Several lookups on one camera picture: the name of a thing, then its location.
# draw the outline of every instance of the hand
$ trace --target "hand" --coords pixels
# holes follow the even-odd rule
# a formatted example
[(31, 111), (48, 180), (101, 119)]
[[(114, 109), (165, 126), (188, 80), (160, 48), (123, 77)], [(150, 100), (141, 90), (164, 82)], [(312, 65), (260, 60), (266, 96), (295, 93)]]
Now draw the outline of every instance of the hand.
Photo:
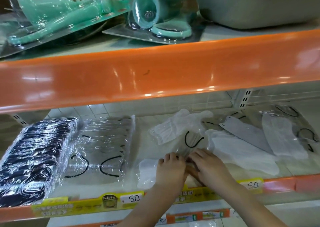
[(172, 193), (172, 197), (179, 196), (187, 178), (186, 162), (182, 156), (177, 158), (175, 153), (166, 154), (164, 159), (160, 159), (157, 166), (154, 187)]
[(224, 197), (229, 191), (237, 188), (238, 183), (231, 176), (225, 164), (217, 156), (205, 149), (196, 149), (189, 157), (194, 161), (199, 171), (192, 169), (192, 176), (198, 175), (198, 179)]

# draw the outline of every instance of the plastic wrapped bundle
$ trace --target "plastic wrapped bundle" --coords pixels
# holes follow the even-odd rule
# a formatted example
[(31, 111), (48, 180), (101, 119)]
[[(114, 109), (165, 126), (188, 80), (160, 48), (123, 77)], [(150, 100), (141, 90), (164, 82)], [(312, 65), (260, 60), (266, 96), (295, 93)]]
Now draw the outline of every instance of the plastic wrapped bundle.
[(0, 207), (48, 196), (67, 166), (79, 127), (76, 118), (43, 120), (20, 132), (0, 161)]
[(85, 122), (64, 174), (64, 184), (109, 184), (125, 173), (134, 116), (98, 118)]

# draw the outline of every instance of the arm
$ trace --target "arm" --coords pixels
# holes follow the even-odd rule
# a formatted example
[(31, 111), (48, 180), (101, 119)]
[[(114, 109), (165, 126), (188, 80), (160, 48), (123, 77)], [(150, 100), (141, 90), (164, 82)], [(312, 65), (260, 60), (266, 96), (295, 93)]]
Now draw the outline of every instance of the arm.
[(186, 162), (175, 153), (166, 154), (157, 166), (154, 186), (118, 224), (118, 227), (153, 227), (182, 191), (187, 178)]
[(220, 195), (240, 215), (248, 227), (286, 227), (286, 225), (259, 203), (253, 194), (237, 183), (224, 163), (208, 150), (196, 149), (190, 158), (199, 172), (193, 175)]

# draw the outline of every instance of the white fabric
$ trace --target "white fabric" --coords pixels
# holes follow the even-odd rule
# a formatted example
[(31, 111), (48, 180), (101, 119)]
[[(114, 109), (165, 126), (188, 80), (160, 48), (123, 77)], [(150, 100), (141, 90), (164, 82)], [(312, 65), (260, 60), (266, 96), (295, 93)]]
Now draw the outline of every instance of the white fabric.
[(227, 117), (224, 123), (219, 124), (226, 131), (234, 136), (252, 144), (259, 149), (262, 149), (270, 154), (273, 154), (263, 131), (253, 125), (243, 123), (235, 117)]
[(229, 134), (226, 131), (207, 130), (210, 151), (224, 163), (233, 163), (247, 170), (259, 170), (276, 176), (279, 173), (275, 156)]
[(138, 188), (147, 190), (150, 189), (156, 182), (158, 160), (144, 159), (139, 164), (140, 177)]
[(206, 130), (201, 124), (201, 119), (210, 117), (213, 117), (213, 113), (210, 111), (190, 114), (187, 109), (181, 109), (164, 123), (151, 129), (150, 133), (157, 138), (159, 145), (174, 140), (186, 131), (200, 133), (204, 136)]
[(294, 157), (298, 160), (308, 158), (308, 153), (292, 132), (292, 123), (289, 119), (264, 113), (262, 127), (275, 155)]

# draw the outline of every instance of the person's right hand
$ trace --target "person's right hand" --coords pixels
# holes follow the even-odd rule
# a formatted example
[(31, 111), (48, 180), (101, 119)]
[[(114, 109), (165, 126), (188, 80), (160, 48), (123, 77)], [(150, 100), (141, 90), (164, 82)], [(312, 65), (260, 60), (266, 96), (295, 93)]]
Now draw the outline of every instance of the person's right hand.
[(217, 156), (205, 149), (196, 149), (189, 157), (197, 165), (199, 171), (193, 169), (193, 174), (207, 187), (224, 196), (238, 186), (225, 164)]

